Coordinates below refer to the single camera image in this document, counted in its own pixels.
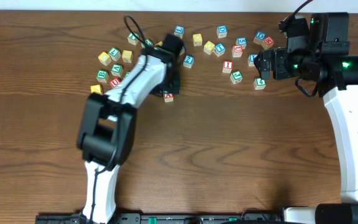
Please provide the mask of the red A block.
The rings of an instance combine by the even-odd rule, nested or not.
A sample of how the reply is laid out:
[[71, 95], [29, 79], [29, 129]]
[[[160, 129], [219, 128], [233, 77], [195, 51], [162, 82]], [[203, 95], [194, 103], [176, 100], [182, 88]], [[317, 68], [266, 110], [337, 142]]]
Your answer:
[[172, 102], [174, 100], [174, 95], [172, 93], [164, 93], [163, 99], [166, 103]]

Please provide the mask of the blue 2 block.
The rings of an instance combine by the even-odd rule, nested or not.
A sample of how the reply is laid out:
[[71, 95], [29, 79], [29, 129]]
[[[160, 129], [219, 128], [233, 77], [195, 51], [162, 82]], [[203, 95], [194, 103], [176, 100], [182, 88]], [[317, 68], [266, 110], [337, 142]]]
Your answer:
[[191, 68], [194, 64], [195, 58], [191, 55], [186, 55], [183, 60], [183, 66], [186, 68]]

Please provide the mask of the red I block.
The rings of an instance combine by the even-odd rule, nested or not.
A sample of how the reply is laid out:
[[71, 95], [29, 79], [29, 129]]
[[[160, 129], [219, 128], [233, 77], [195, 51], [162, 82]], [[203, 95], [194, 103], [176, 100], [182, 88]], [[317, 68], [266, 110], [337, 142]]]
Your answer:
[[223, 73], [231, 73], [233, 68], [233, 62], [225, 60], [223, 62]]

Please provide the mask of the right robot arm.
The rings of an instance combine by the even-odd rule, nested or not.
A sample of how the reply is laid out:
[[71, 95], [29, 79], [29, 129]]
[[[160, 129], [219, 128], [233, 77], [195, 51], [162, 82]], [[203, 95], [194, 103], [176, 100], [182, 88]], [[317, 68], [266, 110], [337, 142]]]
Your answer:
[[341, 171], [341, 201], [315, 207], [287, 207], [282, 223], [358, 223], [358, 55], [349, 53], [349, 15], [289, 16], [279, 28], [284, 48], [261, 51], [254, 64], [261, 79], [312, 81], [334, 130]]

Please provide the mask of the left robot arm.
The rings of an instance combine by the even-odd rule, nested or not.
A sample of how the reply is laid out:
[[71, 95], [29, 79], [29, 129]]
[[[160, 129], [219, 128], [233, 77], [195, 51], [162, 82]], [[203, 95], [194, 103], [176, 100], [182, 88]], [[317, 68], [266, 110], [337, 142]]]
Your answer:
[[137, 110], [150, 95], [180, 92], [181, 38], [167, 34], [162, 46], [147, 46], [118, 86], [86, 100], [76, 145], [88, 176], [80, 223], [109, 223], [115, 210], [117, 173], [132, 150]]

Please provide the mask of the red M block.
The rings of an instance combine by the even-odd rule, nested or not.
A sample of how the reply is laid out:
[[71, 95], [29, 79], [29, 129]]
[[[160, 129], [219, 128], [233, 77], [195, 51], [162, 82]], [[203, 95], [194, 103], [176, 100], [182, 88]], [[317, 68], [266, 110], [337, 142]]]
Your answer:
[[273, 46], [274, 43], [275, 41], [273, 40], [273, 38], [271, 36], [268, 36], [262, 41], [261, 46], [264, 50], [268, 50]]

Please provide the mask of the green 4 block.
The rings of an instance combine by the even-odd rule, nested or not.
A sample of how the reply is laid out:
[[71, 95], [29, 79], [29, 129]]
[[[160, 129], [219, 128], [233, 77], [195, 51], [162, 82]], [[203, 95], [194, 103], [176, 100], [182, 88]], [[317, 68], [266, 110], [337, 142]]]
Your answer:
[[256, 78], [254, 80], [254, 89], [263, 90], [266, 87], [266, 81], [261, 78]]

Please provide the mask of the blue L block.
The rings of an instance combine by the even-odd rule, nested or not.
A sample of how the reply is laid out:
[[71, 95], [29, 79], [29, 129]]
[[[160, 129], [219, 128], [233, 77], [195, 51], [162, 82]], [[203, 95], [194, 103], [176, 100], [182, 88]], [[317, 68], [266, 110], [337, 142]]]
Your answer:
[[250, 54], [249, 57], [248, 57], [248, 66], [249, 67], [254, 67], [255, 64], [254, 64], [254, 60], [256, 58], [257, 54]]

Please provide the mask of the blue D block right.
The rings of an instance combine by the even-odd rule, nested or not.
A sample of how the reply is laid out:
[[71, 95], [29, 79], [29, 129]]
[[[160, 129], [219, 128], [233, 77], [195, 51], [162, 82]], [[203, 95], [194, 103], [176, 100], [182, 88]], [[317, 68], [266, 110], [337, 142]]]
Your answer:
[[265, 39], [266, 34], [262, 31], [257, 31], [256, 35], [254, 37], [253, 43], [257, 44], [257, 45], [261, 45], [263, 40]]

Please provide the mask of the blue d block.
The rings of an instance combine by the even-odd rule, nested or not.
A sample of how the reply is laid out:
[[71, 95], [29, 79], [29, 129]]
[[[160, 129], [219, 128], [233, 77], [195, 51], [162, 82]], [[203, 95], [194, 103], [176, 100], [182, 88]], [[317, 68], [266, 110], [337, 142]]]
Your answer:
[[226, 25], [217, 26], [217, 36], [218, 38], [225, 38], [228, 33], [228, 29]]
[[263, 40], [265, 39], [266, 34], [262, 31], [257, 31], [256, 35], [254, 37], [253, 43], [257, 44], [257, 45], [261, 45]]

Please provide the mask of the blue P block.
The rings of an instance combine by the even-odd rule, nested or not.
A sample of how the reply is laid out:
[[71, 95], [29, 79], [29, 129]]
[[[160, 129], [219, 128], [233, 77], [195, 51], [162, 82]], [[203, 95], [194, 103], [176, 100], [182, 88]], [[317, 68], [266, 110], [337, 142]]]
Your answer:
[[185, 52], [186, 52], [186, 48], [185, 48], [185, 46], [183, 46], [183, 47], [181, 48], [180, 55], [184, 54]]

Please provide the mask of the yellow S block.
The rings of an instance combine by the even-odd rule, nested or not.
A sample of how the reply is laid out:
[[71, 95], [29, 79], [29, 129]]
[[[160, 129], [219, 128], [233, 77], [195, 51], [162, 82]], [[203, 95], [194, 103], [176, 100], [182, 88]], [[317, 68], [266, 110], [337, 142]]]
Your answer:
[[155, 46], [158, 46], [158, 47], [161, 47], [162, 45], [163, 45], [163, 42], [162, 42], [162, 41], [157, 42], [157, 43], [155, 44]]

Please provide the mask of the blue 5 block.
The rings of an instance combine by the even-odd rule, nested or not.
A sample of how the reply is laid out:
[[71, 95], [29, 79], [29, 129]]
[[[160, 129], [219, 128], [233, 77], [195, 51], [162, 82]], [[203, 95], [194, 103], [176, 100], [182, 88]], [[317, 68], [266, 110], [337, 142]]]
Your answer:
[[240, 45], [242, 49], [245, 49], [247, 46], [247, 39], [245, 37], [238, 37], [236, 39], [236, 45]]

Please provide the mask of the red U block right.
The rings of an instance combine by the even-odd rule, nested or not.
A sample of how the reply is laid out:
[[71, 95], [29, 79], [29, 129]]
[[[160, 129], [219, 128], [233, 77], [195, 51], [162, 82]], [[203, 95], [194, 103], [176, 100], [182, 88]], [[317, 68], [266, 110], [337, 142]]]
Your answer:
[[234, 58], [241, 57], [243, 53], [243, 48], [241, 45], [234, 45], [232, 48], [232, 56]]

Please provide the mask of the red u block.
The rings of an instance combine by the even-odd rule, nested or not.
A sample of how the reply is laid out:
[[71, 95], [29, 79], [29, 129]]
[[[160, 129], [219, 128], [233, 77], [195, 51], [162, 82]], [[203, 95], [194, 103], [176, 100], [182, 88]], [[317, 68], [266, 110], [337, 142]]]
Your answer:
[[234, 58], [241, 57], [243, 53], [243, 48], [241, 45], [234, 45], [232, 48], [232, 56]]
[[109, 81], [109, 84], [111, 86], [112, 89], [114, 89], [115, 87], [119, 86], [121, 84], [121, 79], [120, 78], [113, 78]]

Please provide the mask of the green J block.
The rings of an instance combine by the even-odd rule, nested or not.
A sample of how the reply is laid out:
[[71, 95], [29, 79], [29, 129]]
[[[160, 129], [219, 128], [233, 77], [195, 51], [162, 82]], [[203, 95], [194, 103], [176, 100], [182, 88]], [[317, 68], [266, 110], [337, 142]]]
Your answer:
[[241, 82], [242, 79], [243, 79], [243, 75], [239, 70], [232, 72], [230, 74], [230, 80], [232, 81], [233, 84], [237, 84]]

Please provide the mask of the green Z block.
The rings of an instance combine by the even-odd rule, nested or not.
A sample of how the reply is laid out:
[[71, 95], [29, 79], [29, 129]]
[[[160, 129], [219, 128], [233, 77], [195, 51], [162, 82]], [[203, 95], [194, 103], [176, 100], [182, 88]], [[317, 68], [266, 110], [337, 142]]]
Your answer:
[[150, 39], [145, 39], [142, 42], [142, 48], [146, 48], [147, 46], [153, 46], [153, 45], [154, 45], [154, 43]]

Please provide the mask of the yellow O block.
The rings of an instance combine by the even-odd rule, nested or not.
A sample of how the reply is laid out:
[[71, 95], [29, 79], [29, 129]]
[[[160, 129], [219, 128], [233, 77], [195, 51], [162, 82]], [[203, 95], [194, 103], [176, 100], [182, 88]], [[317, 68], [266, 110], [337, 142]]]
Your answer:
[[214, 48], [215, 48], [215, 44], [209, 40], [205, 43], [203, 51], [204, 53], [211, 55], [214, 51]]

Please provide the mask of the yellow block top centre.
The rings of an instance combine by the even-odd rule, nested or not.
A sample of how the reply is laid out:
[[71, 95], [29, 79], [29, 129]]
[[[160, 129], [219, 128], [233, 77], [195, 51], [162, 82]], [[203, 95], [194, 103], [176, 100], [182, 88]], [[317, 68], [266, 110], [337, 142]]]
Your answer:
[[195, 47], [202, 46], [203, 44], [203, 37], [201, 34], [193, 34], [193, 45]]

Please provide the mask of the blue block top centre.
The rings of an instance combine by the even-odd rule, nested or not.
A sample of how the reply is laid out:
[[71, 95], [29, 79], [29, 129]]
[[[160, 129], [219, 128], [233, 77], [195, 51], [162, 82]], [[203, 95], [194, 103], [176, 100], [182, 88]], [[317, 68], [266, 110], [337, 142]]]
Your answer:
[[174, 35], [182, 39], [184, 32], [185, 28], [183, 26], [176, 26], [174, 30]]

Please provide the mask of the green V block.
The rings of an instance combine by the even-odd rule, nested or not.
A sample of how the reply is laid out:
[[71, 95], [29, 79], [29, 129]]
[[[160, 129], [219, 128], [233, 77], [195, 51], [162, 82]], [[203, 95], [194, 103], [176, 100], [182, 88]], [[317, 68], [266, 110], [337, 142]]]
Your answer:
[[123, 73], [123, 66], [118, 63], [114, 63], [111, 67], [111, 74], [116, 77], [121, 77]]

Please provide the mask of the red U block left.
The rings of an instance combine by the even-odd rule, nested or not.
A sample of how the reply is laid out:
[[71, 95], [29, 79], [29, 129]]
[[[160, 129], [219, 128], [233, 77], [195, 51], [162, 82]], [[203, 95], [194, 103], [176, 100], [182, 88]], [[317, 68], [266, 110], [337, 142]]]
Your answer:
[[109, 84], [111, 86], [112, 89], [114, 89], [115, 87], [119, 86], [121, 84], [121, 79], [120, 78], [113, 78], [109, 81]]

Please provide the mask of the blue T block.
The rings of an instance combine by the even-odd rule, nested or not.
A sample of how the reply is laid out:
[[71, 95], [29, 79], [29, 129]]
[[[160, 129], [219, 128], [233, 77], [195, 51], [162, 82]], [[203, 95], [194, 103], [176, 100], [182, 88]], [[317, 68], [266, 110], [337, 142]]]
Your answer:
[[214, 54], [217, 57], [222, 56], [225, 53], [225, 51], [226, 51], [226, 47], [222, 42], [220, 42], [214, 46]]

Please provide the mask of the green block top left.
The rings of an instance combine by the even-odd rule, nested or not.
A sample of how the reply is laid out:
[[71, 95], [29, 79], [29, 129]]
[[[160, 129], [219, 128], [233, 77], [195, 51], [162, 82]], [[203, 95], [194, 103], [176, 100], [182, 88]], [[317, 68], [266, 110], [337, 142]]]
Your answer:
[[139, 34], [136, 32], [131, 32], [128, 35], [127, 40], [130, 44], [137, 45], [139, 43]]

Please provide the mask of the green L block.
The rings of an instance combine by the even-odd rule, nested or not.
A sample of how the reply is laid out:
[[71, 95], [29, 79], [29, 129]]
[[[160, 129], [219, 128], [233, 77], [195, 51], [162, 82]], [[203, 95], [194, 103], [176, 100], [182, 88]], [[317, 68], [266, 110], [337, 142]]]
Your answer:
[[117, 62], [121, 57], [121, 51], [116, 47], [112, 47], [108, 54], [115, 62]]

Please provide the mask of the blue D block top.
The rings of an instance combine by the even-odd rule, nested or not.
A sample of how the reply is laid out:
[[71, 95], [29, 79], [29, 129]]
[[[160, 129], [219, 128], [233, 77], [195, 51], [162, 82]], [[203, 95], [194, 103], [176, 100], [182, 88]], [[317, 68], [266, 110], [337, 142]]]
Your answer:
[[226, 25], [217, 26], [217, 36], [218, 38], [225, 38], [228, 33], [228, 29]]

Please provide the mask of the green B block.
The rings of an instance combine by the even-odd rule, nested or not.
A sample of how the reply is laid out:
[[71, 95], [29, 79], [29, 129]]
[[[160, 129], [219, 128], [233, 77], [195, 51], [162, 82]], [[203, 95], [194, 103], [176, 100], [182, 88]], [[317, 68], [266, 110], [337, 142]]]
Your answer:
[[107, 83], [109, 81], [109, 72], [106, 70], [98, 70], [96, 79], [101, 83]]

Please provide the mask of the yellow block far left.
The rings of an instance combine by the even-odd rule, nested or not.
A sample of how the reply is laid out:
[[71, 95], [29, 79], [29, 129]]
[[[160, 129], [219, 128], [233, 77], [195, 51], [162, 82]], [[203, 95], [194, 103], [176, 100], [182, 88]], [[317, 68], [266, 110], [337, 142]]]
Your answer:
[[106, 52], [101, 52], [101, 54], [98, 56], [98, 59], [104, 66], [108, 66], [111, 63], [111, 57]]

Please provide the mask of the yellow K block left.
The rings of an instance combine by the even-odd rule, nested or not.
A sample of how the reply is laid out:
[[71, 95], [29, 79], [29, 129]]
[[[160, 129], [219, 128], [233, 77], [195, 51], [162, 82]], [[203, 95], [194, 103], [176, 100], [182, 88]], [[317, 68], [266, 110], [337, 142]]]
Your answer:
[[90, 90], [91, 90], [91, 93], [97, 93], [100, 95], [103, 94], [103, 89], [102, 89], [101, 85], [91, 85]]

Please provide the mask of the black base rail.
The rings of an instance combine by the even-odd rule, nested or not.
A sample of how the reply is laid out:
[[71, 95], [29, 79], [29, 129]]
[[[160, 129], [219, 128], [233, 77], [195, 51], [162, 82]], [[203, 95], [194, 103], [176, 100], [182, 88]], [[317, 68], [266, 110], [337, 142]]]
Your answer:
[[[242, 215], [162, 215], [140, 213], [118, 213], [108, 221], [111, 224], [184, 224], [184, 223], [283, 223], [279, 214], [262, 213], [255, 210], [245, 212]], [[80, 224], [87, 223], [83, 215], [38, 215], [35, 217], [36, 224]]]

